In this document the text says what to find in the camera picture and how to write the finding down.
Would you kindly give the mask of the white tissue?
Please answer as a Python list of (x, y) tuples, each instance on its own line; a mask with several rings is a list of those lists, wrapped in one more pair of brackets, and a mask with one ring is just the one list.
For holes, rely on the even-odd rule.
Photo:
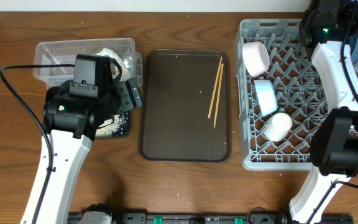
[(118, 62), (122, 70), (121, 81), (125, 81), (129, 78), (132, 78), (132, 65), (130, 64), (131, 59), (122, 59), (113, 50), (107, 48), (102, 49), (102, 51), (98, 52), (97, 55), (111, 57)]

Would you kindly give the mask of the wooden chopstick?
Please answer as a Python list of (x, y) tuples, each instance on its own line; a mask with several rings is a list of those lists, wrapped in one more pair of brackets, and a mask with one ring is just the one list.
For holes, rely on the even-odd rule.
[(219, 74), (219, 83), (218, 83), (218, 93), (217, 93), (217, 99), (216, 99), (216, 109), (215, 109), (215, 115), (214, 115), (214, 128), (216, 127), (216, 122), (218, 118), (218, 111), (219, 111), (219, 101), (220, 101), (220, 93), (221, 93), (221, 83), (223, 79), (223, 70), (224, 70), (224, 64), (221, 64), (220, 74)]
[(220, 57), (219, 64), (218, 64), (218, 69), (217, 69), (217, 72), (216, 72), (216, 78), (215, 78), (215, 82), (214, 82), (213, 93), (212, 93), (212, 96), (211, 96), (211, 102), (210, 102), (210, 106), (209, 106), (208, 119), (211, 118), (214, 98), (215, 98), (215, 94), (216, 94), (216, 88), (217, 88), (217, 85), (218, 85), (219, 75), (220, 75), (220, 71), (221, 71), (222, 60), (223, 60), (223, 58)]

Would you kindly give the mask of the pink white bowl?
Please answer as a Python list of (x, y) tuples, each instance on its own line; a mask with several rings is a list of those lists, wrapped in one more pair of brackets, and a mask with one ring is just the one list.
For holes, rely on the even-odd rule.
[(251, 77), (265, 73), (270, 66), (269, 54), (261, 42), (248, 42), (242, 46), (244, 65)]

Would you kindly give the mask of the light blue bowl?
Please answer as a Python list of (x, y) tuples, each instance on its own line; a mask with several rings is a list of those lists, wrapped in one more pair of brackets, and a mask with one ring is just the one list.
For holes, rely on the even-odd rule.
[(268, 116), (278, 110), (277, 99), (270, 80), (255, 80), (255, 91), (262, 116)]

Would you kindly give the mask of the white plastic cup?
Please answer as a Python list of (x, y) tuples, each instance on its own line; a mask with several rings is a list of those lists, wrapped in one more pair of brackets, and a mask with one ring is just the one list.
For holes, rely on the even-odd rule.
[(266, 122), (264, 135), (269, 141), (279, 142), (286, 137), (292, 124), (292, 118), (288, 114), (276, 113)]

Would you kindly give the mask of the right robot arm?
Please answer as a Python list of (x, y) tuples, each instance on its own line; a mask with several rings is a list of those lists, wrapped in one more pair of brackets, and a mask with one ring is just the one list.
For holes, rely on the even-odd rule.
[(319, 223), (342, 186), (358, 189), (358, 1), (312, 0), (301, 20), (300, 42), (316, 69), (328, 115), (310, 142), (312, 168), (289, 203), (295, 223)]

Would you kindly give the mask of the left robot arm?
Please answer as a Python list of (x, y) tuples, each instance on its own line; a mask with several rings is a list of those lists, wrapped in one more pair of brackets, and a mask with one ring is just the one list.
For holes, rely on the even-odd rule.
[(65, 223), (81, 166), (98, 128), (142, 106), (137, 81), (115, 58), (78, 54), (71, 80), (47, 90), (39, 166), (22, 223)]

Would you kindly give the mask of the grey dishwasher rack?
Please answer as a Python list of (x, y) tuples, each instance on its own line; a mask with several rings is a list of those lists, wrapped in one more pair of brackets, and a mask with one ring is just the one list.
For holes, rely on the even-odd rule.
[[(239, 89), (242, 165), (247, 170), (310, 170), (309, 143), (328, 114), (323, 86), (298, 40), (299, 19), (244, 19), (234, 39)], [(293, 120), (284, 140), (269, 141), (268, 117), (262, 115), (254, 81), (242, 59), (242, 46), (259, 41), (269, 54), (270, 68), (260, 76), (272, 82), (278, 111)]]

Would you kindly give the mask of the brown serving tray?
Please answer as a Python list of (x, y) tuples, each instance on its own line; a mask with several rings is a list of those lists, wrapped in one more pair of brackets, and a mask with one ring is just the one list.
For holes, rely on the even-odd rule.
[[(220, 57), (224, 64), (218, 118), (209, 106)], [(140, 154), (151, 161), (222, 162), (231, 153), (230, 61), (219, 50), (157, 49), (143, 79)]]

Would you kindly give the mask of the clear plastic bin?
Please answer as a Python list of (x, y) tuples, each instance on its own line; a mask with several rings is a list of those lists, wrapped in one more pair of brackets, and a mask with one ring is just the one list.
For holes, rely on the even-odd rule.
[[(131, 38), (65, 40), (41, 42), (36, 46), (34, 64), (58, 65), (74, 64), (78, 54), (97, 55), (102, 49), (113, 50), (122, 59), (131, 59), (132, 78), (142, 85), (142, 57), (135, 51), (135, 42)], [(74, 68), (35, 68), (33, 77), (43, 81), (47, 89), (60, 86), (63, 82), (73, 79)]]

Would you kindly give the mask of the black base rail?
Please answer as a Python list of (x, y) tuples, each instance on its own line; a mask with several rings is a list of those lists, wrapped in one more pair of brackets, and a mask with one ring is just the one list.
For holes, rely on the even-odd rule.
[(258, 207), (247, 214), (117, 213), (104, 204), (91, 205), (82, 213), (68, 215), (67, 223), (110, 224), (268, 224), (293, 223), (288, 213)]

